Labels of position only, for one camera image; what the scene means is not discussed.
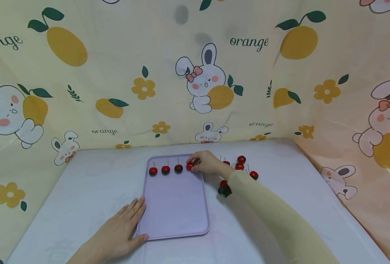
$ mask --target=pink cheek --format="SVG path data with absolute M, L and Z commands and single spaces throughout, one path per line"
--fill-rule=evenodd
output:
M 377 117 L 377 121 L 378 122 L 384 121 L 384 114 L 379 114 L 378 117 Z
M 12 102 L 12 103 L 18 103 L 18 102 L 19 102 L 19 98 L 17 98 L 16 95 L 13 95 L 13 96 L 11 97 L 11 102 Z
M 10 121 L 6 118 L 0 119 L 0 126 L 8 126 Z

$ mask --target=lavender plastic tray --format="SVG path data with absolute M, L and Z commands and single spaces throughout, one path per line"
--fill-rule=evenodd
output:
M 144 195 L 147 204 L 136 233 L 148 234 L 149 240 L 197 236 L 208 233 L 209 216 L 202 173 L 186 169 L 191 154 L 157 156 L 148 160 L 145 170 Z M 181 173 L 174 167 L 183 166 Z M 161 168 L 169 160 L 170 173 L 163 175 Z M 155 162 L 158 173 L 148 170 Z

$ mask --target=table surface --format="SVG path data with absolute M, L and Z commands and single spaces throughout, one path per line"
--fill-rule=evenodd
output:
M 80 151 L 7 263 L 64 264 L 109 217 L 142 195 L 149 158 L 204 149 L 230 162 L 244 155 L 250 169 L 258 172 L 258 182 L 303 216 L 340 263 L 390 263 L 289 139 Z M 210 217 L 206 235 L 148 241 L 109 263 L 285 263 L 272 233 L 256 214 L 237 195 L 225 199 L 217 193 L 221 178 L 204 179 Z

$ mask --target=bunny print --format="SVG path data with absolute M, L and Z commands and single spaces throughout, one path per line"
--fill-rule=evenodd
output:
M 24 149 L 30 148 L 44 134 L 40 125 L 23 115 L 25 97 L 14 86 L 0 86 L 0 135 L 16 134 Z
M 61 165 L 68 163 L 80 148 L 79 144 L 74 140 L 77 139 L 77 134 L 73 131 L 67 131 L 64 134 L 64 142 L 61 144 L 58 138 L 53 138 L 51 141 L 52 147 L 58 152 L 54 159 L 54 164 Z
M 369 6 L 373 13 L 381 14 L 390 11 L 390 0 L 360 0 L 361 6 Z
M 193 95 L 189 107 L 201 114 L 211 112 L 209 105 L 211 98 L 208 92 L 215 86 L 226 83 L 226 75 L 223 70 L 215 65 L 217 48 L 213 43 L 205 45 L 202 50 L 202 65 L 195 66 L 189 58 L 182 57 L 176 63 L 176 73 L 187 79 L 187 90 Z
M 371 97 L 380 100 L 378 107 L 368 117 L 371 127 L 363 133 L 354 134 L 352 138 L 368 157 L 373 156 L 373 148 L 382 142 L 383 135 L 390 133 L 390 81 L 375 87 Z
M 353 186 L 346 186 L 345 178 L 348 178 L 356 172 L 356 169 L 352 165 L 345 165 L 337 168 L 336 170 L 323 167 L 321 170 L 321 176 L 329 184 L 333 192 L 338 195 L 343 195 L 347 200 L 356 195 L 358 189 Z
M 217 131 L 212 131 L 212 123 L 207 122 L 204 124 L 204 131 L 198 133 L 195 136 L 195 140 L 201 143 L 218 142 L 221 139 L 221 134 L 228 131 L 229 128 L 226 126 L 220 127 Z

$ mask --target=yellow flower print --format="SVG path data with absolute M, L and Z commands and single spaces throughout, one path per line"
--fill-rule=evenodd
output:
M 264 135 L 256 135 L 254 138 L 251 138 L 250 140 L 264 140 L 267 136 Z
M 158 125 L 152 125 L 153 132 L 156 133 L 155 137 L 158 138 L 160 134 L 166 134 L 171 126 L 166 125 L 164 121 L 158 123 Z
M 314 139 L 312 133 L 314 133 L 314 126 L 303 125 L 299 127 L 299 131 L 303 134 L 305 139 Z
M 133 83 L 132 92 L 138 95 L 139 100 L 145 100 L 147 97 L 155 96 L 155 83 L 151 80 L 143 80 L 143 78 L 136 78 Z
M 0 205 L 6 203 L 9 208 L 15 208 L 19 205 L 20 200 L 22 200 L 24 197 L 25 191 L 17 189 L 16 183 L 9 183 L 6 186 L 0 184 Z
M 323 84 L 315 86 L 314 98 L 317 100 L 323 100 L 325 103 L 331 103 L 333 98 L 340 95 L 340 88 L 336 86 L 335 80 L 326 80 Z

